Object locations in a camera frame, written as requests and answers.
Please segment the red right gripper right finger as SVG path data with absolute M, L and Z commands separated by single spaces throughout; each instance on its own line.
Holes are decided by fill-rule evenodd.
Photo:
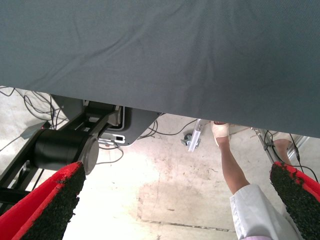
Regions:
M 297 168 L 276 161 L 270 181 L 305 240 L 320 238 L 320 184 Z

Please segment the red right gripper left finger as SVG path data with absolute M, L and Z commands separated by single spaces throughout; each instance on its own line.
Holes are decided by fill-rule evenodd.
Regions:
M 86 179 L 80 161 L 64 166 L 0 217 L 2 240 L 61 240 Z

